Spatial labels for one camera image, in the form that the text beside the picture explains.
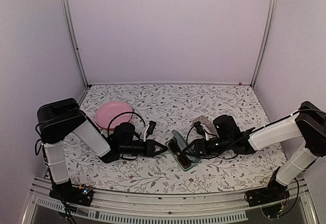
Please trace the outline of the brown sunglasses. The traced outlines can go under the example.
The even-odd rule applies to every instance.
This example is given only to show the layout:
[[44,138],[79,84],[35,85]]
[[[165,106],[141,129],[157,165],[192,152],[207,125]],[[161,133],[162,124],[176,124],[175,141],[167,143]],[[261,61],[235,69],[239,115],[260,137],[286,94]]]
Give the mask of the brown sunglasses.
[[169,140],[169,142],[167,143],[167,147],[170,152],[176,157],[176,160],[183,167],[184,170],[188,169],[191,166],[192,161],[187,157],[187,155],[182,153],[175,138]]

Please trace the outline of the grey glasses case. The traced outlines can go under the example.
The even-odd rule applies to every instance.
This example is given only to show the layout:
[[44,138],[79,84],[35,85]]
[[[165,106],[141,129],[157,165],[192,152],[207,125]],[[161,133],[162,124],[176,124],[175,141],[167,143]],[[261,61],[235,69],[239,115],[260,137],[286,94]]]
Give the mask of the grey glasses case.
[[214,124],[206,116],[200,115],[196,117],[195,119],[193,119],[193,124],[195,124],[196,122],[200,122],[202,125],[204,125],[210,133],[216,133]]

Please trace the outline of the blue glasses case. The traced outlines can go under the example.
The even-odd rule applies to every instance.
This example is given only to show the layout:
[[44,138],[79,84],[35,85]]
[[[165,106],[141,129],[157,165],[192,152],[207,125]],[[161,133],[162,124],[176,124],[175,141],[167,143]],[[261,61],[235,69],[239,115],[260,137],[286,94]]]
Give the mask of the blue glasses case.
[[[172,130],[171,131],[171,133],[172,133],[172,138],[175,138],[176,139],[176,141],[177,141],[177,144],[178,144],[178,146],[179,146],[179,148],[180,148],[180,150],[182,151],[182,153],[184,153],[184,149],[186,148],[186,141],[185,141],[185,138],[177,131],[177,130]],[[181,169],[184,171],[184,172],[187,172],[187,171],[189,171],[190,169],[192,169],[192,168],[194,168],[198,163],[199,163],[199,159],[198,158],[194,158],[194,157],[191,157],[191,156],[187,156],[191,161],[192,161],[192,164],[191,164],[191,166],[188,168],[188,169],[183,169],[183,167],[178,163],[178,161],[177,161],[177,163],[178,163],[178,165],[181,167]]]

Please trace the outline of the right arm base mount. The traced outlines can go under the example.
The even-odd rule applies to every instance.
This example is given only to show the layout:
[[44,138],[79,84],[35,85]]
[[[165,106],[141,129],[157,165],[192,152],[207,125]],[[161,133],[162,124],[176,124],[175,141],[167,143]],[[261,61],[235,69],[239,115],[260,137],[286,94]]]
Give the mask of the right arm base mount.
[[287,186],[283,186],[276,181],[276,175],[280,167],[272,174],[266,187],[248,190],[244,194],[244,200],[250,207],[278,202],[275,205],[263,207],[262,213],[269,219],[279,218],[286,207],[290,193]]

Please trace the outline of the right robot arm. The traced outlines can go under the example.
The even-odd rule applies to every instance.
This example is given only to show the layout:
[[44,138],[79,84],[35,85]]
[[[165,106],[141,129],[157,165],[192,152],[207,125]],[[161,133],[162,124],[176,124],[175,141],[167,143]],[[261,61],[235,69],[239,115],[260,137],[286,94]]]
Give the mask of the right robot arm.
[[222,115],[214,119],[217,136],[211,139],[195,139],[187,143],[183,153],[196,158],[218,157],[228,150],[238,155],[253,154],[271,145],[302,138],[303,143],[289,160],[279,167],[263,191],[263,197],[275,201],[286,187],[317,158],[325,156],[325,112],[305,101],[288,116],[258,129],[244,132],[232,116]]

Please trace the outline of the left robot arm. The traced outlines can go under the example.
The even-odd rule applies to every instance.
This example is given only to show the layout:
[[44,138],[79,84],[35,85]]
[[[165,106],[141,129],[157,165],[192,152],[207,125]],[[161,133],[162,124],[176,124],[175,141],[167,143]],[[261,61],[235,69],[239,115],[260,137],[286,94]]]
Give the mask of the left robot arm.
[[168,149],[148,138],[156,126],[153,121],[144,125],[140,134],[136,133],[132,123],[122,122],[114,128],[113,133],[105,136],[73,98],[41,106],[37,110],[37,119],[35,130],[40,136],[45,164],[56,184],[57,194],[66,201],[72,200],[76,195],[75,188],[68,184],[69,176],[63,149],[66,136],[77,136],[104,163],[119,160],[124,154],[155,157]]

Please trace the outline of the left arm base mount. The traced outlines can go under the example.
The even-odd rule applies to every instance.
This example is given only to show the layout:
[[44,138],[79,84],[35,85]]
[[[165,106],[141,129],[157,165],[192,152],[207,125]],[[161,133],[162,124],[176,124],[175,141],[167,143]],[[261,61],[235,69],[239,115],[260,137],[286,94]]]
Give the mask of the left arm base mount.
[[59,201],[90,207],[93,193],[92,186],[86,186],[85,184],[73,186],[71,181],[68,180],[68,182],[62,184],[53,183],[49,196]]

